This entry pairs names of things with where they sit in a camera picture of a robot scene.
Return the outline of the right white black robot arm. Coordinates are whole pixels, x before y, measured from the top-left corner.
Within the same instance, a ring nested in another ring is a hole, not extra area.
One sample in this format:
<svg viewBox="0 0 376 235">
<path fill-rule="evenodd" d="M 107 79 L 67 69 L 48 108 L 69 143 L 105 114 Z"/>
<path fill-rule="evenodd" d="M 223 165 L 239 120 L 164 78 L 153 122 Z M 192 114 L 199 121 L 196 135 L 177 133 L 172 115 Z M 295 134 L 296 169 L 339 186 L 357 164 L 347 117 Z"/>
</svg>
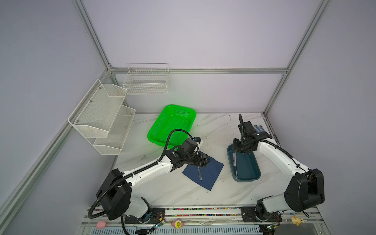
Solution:
<svg viewBox="0 0 376 235">
<path fill-rule="evenodd" d="M 265 132 L 233 140 L 233 150 L 238 153 L 258 151 L 266 156 L 289 181 L 286 190 L 278 195 L 257 201 L 253 212 L 258 221 L 268 220 L 272 214 L 293 210 L 304 212 L 325 202 L 324 174 L 317 168 L 311 169 L 269 139 L 260 139 Z"/>
</svg>

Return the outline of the dark blue paper napkin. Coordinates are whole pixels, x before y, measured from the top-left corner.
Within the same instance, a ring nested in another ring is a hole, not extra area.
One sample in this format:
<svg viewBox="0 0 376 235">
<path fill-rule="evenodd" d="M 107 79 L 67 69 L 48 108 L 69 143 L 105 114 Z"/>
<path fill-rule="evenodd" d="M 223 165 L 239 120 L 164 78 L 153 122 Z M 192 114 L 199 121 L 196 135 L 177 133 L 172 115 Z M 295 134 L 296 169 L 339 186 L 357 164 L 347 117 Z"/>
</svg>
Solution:
<svg viewBox="0 0 376 235">
<path fill-rule="evenodd" d="M 187 165 L 182 173 L 196 184 L 211 191 L 224 167 L 224 164 L 210 156 L 208 156 L 208 158 L 210 162 L 207 166 L 200 167 L 203 178 L 202 181 L 199 180 L 197 166 Z"/>
</svg>

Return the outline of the silver metal fork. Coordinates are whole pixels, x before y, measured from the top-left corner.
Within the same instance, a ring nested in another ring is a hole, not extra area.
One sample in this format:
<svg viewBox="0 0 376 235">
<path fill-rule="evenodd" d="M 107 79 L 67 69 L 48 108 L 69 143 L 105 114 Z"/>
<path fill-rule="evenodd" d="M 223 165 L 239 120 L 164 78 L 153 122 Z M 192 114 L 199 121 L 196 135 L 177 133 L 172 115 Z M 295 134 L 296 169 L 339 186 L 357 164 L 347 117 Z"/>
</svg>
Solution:
<svg viewBox="0 0 376 235">
<path fill-rule="evenodd" d="M 203 178 L 202 178 L 201 169 L 200 169 L 199 166 L 198 166 L 197 168 L 198 168 L 198 176 L 199 176 L 199 180 L 202 181 Z"/>
</svg>

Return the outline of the green plastic perforated basket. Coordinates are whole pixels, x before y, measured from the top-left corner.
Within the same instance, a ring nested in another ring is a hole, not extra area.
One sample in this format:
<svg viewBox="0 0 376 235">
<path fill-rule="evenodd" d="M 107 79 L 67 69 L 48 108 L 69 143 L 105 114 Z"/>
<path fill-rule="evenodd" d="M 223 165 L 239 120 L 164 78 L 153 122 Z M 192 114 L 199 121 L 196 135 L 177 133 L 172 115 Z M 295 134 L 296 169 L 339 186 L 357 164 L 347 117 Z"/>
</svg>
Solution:
<svg viewBox="0 0 376 235">
<path fill-rule="evenodd" d="M 192 108 L 168 105 L 166 106 L 147 134 L 151 143 L 158 146 L 165 146 L 168 135 L 175 129 L 182 129 L 190 132 L 197 113 Z"/>
</svg>

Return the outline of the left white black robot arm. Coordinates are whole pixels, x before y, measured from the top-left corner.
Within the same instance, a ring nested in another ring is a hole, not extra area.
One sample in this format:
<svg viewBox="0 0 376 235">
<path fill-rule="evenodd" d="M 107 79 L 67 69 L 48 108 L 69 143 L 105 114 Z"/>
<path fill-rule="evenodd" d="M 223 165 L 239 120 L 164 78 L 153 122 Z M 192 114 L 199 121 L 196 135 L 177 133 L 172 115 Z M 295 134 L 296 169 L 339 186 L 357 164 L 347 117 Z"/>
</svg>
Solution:
<svg viewBox="0 0 376 235">
<path fill-rule="evenodd" d="M 131 171 L 120 172 L 113 170 L 99 190 L 97 199 L 88 211 L 88 218 L 94 219 L 106 215 L 109 220 L 115 220 L 122 215 L 137 218 L 141 223 L 150 220 L 152 207 L 143 197 L 132 196 L 132 191 L 159 176 L 168 174 L 184 165 L 206 167 L 210 162 L 209 156 L 201 151 L 186 152 L 179 147 L 177 150 L 165 151 L 160 159 L 146 166 Z"/>
</svg>

